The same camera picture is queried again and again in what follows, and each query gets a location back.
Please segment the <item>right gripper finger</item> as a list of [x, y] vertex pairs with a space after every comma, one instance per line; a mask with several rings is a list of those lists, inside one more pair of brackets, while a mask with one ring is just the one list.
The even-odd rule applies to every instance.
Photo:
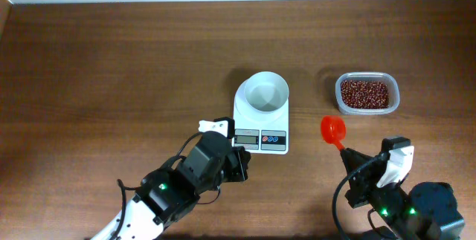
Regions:
[[354, 149], [348, 148], [347, 151], [349, 152], [349, 159], [354, 164], [364, 164], [369, 160], [373, 159], [373, 156], [366, 155], [364, 153], [358, 152]]
[[342, 149], [340, 156], [348, 175], [359, 167], [359, 155], [356, 150], [350, 148]]

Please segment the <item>orange measuring scoop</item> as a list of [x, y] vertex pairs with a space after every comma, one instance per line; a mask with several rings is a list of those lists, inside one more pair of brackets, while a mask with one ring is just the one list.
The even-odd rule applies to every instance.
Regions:
[[347, 129], [345, 122], [338, 116], [324, 116], [321, 120], [321, 136], [328, 144], [334, 145], [338, 151], [345, 149], [341, 141], [345, 138]]

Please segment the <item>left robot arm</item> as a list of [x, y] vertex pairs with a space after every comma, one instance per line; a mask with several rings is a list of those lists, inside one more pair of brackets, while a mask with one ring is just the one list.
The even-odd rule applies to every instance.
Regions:
[[251, 153], [233, 147], [218, 132], [197, 132], [196, 145], [184, 156], [178, 153], [146, 175], [139, 186], [121, 192], [120, 212], [92, 240], [156, 239], [195, 206], [203, 205], [204, 192], [221, 193], [223, 183], [243, 182]]

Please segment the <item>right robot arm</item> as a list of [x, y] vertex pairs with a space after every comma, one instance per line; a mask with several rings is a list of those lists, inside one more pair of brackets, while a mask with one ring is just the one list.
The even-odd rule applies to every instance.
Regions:
[[423, 182], [406, 193], [401, 184], [414, 158], [414, 147], [380, 152], [371, 157], [353, 149], [341, 149], [347, 176], [332, 198], [332, 217], [342, 239], [344, 232], [337, 215], [337, 198], [345, 184], [345, 197], [352, 208], [369, 204], [398, 239], [459, 239], [465, 221], [459, 213], [451, 185]]

